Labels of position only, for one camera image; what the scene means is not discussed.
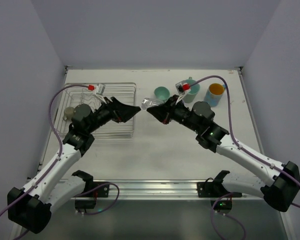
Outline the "small green teal cup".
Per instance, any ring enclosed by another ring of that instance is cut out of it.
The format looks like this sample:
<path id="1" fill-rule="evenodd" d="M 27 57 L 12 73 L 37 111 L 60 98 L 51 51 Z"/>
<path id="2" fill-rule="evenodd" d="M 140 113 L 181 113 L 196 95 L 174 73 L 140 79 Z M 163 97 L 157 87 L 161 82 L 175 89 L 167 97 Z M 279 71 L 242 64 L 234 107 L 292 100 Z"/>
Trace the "small green teal cup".
<path id="1" fill-rule="evenodd" d="M 154 96 L 162 101 L 166 101 L 170 98 L 170 91 L 164 87 L 164 86 L 158 86 L 155 90 L 154 90 Z"/>

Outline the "tall green mug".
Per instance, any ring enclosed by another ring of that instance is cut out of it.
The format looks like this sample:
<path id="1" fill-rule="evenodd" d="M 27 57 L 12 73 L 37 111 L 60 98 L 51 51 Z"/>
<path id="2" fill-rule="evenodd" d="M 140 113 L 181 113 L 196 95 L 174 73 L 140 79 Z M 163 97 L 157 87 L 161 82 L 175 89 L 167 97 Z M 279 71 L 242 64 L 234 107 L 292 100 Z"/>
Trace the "tall green mug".
<path id="1" fill-rule="evenodd" d="M 188 79 L 184 80 L 183 82 L 187 83 L 189 85 L 192 85 L 192 84 L 196 83 L 196 80 L 194 80 L 192 77 L 189 77 Z M 191 86 L 190 92 L 183 98 L 183 102 L 186 104 L 192 103 L 199 91 L 200 91 L 199 84 L 195 84 L 194 86 Z"/>

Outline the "olive ceramic mug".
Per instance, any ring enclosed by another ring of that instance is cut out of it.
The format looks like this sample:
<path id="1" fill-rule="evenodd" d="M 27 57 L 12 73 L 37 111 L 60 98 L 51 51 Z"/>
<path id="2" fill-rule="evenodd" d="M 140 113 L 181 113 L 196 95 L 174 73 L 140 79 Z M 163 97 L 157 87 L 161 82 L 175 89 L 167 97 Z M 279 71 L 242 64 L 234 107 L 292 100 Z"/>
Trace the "olive ceramic mug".
<path id="1" fill-rule="evenodd" d="M 63 117 L 62 119 L 64 121 L 72 121 L 72 117 L 74 116 L 75 114 L 75 108 L 72 107 L 72 106 L 69 106 L 69 107 L 66 107 L 63 111 Z"/>

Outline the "blue butterfly mug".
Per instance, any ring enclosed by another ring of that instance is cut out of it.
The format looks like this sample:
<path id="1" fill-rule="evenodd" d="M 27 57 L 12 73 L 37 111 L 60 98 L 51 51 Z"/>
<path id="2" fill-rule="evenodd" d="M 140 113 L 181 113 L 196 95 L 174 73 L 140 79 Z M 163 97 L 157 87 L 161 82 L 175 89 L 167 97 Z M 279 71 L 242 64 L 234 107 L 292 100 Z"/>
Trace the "blue butterfly mug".
<path id="1" fill-rule="evenodd" d="M 206 91 L 204 101 L 207 102 L 211 107 L 216 107 L 225 91 L 226 86 L 224 84 L 212 83 Z"/>

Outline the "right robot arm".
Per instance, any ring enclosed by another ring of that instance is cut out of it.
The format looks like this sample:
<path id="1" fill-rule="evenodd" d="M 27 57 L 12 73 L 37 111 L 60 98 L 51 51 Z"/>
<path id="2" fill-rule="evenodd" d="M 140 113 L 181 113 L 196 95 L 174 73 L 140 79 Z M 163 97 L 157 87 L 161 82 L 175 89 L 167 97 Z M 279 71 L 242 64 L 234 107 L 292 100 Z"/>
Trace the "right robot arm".
<path id="1" fill-rule="evenodd" d="M 147 112 L 165 125 L 175 121 L 194 131 L 201 147 L 236 162 L 254 174 L 254 177 L 244 177 L 222 170 L 212 182 L 198 183 L 197 187 L 210 197 L 229 193 L 235 196 L 248 194 L 264 199 L 280 212 L 286 212 L 292 205 L 300 190 L 298 166 L 291 161 L 283 164 L 273 160 L 235 139 L 214 122 L 215 113 L 207 102 L 198 101 L 189 109 L 174 95 L 165 103 L 148 107 Z"/>

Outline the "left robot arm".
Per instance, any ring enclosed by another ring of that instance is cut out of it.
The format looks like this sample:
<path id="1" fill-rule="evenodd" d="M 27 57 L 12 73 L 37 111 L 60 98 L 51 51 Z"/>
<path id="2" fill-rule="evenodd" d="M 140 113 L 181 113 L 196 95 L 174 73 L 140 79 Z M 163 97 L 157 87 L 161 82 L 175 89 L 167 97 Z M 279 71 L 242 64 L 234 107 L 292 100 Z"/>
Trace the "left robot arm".
<path id="1" fill-rule="evenodd" d="M 77 171 L 64 189 L 56 188 L 68 169 L 91 147 L 95 140 L 92 133 L 110 121 L 126 123 L 140 111 L 139 106 L 123 104 L 115 97 L 106 98 L 96 110 L 85 103 L 75 107 L 69 131 L 54 157 L 22 188 L 14 187 L 8 192 L 8 219 L 34 234 L 40 233 L 56 209 L 91 185 L 93 177 Z"/>

